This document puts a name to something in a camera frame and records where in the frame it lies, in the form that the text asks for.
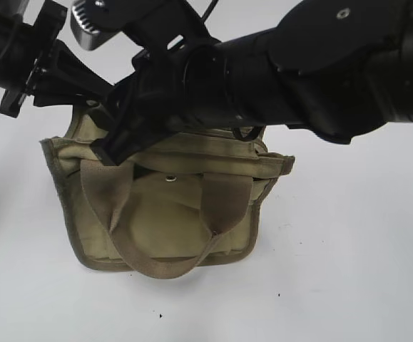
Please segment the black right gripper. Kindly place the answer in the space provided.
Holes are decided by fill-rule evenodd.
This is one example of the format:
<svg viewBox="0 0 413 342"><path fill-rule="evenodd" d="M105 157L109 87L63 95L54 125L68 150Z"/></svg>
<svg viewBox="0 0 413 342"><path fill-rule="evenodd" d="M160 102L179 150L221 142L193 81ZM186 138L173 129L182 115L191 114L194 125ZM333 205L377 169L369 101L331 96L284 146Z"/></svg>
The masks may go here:
<svg viewBox="0 0 413 342"><path fill-rule="evenodd" d="M120 165L178 132L242 125L219 42L187 1L91 1L90 22L143 48L132 60L134 73L107 99L115 119L101 103L86 102L96 127L108 130L91 144L104 165Z"/></svg>

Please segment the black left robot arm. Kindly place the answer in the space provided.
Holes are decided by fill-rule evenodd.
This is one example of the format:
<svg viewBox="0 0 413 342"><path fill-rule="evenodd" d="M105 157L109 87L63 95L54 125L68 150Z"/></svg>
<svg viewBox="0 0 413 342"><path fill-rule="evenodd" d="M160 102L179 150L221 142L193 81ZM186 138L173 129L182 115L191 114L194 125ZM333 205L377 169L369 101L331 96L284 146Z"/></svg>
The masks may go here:
<svg viewBox="0 0 413 342"><path fill-rule="evenodd" d="M68 14L44 1L33 24L24 22L27 1L0 1L0 113L19 116L33 97L36 107L103 103L110 83L84 65L58 39Z"/></svg>

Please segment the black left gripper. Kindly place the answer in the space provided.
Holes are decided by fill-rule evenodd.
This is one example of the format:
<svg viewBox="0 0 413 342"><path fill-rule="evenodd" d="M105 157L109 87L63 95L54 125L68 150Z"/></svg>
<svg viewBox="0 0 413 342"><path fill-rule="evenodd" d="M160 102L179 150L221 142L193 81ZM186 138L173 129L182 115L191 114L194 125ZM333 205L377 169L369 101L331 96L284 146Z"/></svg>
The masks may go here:
<svg viewBox="0 0 413 342"><path fill-rule="evenodd" d="M25 99L36 107L100 103L113 86L84 65L57 36L66 7L44 3L32 25L17 20L5 46L0 113L17 117Z"/></svg>

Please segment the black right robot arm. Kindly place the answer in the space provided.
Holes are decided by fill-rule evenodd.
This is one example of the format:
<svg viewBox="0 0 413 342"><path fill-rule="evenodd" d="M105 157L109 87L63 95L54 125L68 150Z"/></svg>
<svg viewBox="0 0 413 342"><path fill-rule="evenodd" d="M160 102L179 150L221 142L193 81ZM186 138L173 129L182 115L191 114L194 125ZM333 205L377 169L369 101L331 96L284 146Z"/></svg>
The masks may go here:
<svg viewBox="0 0 413 342"><path fill-rule="evenodd" d="M249 140L286 125L347 145L413 123L413 1L302 1L275 28L227 42L186 1L88 1L86 16L145 49L91 145L105 165L189 130Z"/></svg>

